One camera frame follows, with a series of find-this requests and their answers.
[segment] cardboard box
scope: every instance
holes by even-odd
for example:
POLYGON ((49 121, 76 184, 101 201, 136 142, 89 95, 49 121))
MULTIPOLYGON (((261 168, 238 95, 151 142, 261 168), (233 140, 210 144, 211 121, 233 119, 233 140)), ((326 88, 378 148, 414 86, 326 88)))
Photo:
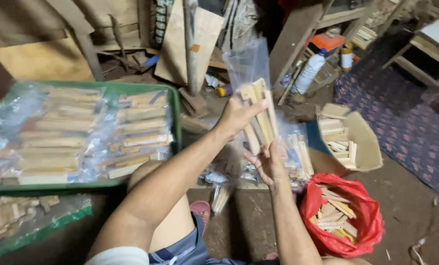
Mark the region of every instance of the cardboard box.
POLYGON ((317 113, 316 117, 317 120, 307 124, 311 163, 316 173, 334 173, 345 176, 353 172, 367 172, 383 166, 376 135, 358 112, 351 112, 347 106, 326 104, 322 111, 317 113), (349 128, 349 141, 353 141, 358 145, 355 160, 356 169, 347 169, 331 154, 331 149, 323 141, 318 125, 318 120, 322 118, 322 114, 345 117, 342 121, 349 128))

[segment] hand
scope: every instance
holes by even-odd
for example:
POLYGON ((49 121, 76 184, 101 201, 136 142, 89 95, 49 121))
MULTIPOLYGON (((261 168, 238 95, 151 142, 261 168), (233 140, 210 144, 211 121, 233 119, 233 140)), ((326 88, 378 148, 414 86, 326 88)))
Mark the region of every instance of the hand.
POLYGON ((255 166, 260 178, 270 190, 276 189, 280 183, 289 185, 290 178, 278 153, 277 140, 272 141, 269 147, 264 147, 258 156, 244 153, 244 158, 255 166))
POLYGON ((260 100, 252 106, 246 107, 236 97, 231 97, 223 110, 223 114, 215 125, 221 133, 225 133, 232 140, 251 119, 267 109, 267 101, 260 100))

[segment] gray shorts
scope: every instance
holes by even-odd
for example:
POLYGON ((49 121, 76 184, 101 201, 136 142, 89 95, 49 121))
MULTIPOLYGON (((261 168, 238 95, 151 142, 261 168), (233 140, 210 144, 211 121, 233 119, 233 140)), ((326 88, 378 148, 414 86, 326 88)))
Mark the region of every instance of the gray shorts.
MULTIPOLYGON (((203 221, 192 213, 195 229, 180 241, 162 249, 149 253, 151 265, 246 265, 245 262, 229 258, 211 258, 206 250, 205 241, 202 237, 204 229, 203 221)), ((264 261, 258 264, 278 264, 278 261, 264 261)))

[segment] blue floral carpet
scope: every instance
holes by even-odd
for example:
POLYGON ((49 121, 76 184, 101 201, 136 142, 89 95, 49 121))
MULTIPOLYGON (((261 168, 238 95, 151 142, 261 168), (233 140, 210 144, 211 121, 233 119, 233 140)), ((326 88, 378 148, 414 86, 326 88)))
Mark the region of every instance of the blue floral carpet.
POLYGON ((394 63, 381 69, 409 40, 394 38, 379 42, 339 78, 334 103, 358 111, 378 137, 381 150, 439 193, 439 115, 421 98, 427 87, 394 63))

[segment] leg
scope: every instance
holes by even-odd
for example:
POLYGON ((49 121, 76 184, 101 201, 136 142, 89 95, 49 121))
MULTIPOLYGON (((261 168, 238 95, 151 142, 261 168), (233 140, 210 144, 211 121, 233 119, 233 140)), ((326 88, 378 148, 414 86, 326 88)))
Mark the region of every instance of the leg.
MULTIPOLYGON (((148 161, 137 168, 129 180, 128 192, 144 176, 155 170, 161 164, 162 161, 148 161)), ((190 214, 187 195, 184 195, 154 231, 149 252, 161 250, 174 244, 186 237, 194 228, 195 225, 192 215, 190 214)))
POLYGON ((410 47, 412 46, 412 44, 408 43, 406 46, 404 46, 404 48, 402 48, 397 54, 395 54, 387 63, 385 63, 381 69, 385 69, 388 67, 388 65, 390 65, 392 62, 394 62, 396 60, 396 58, 400 57, 401 55, 403 55, 403 53, 405 53, 410 47))
POLYGON ((361 258, 344 259, 333 256, 324 256, 323 265, 371 265, 361 258))

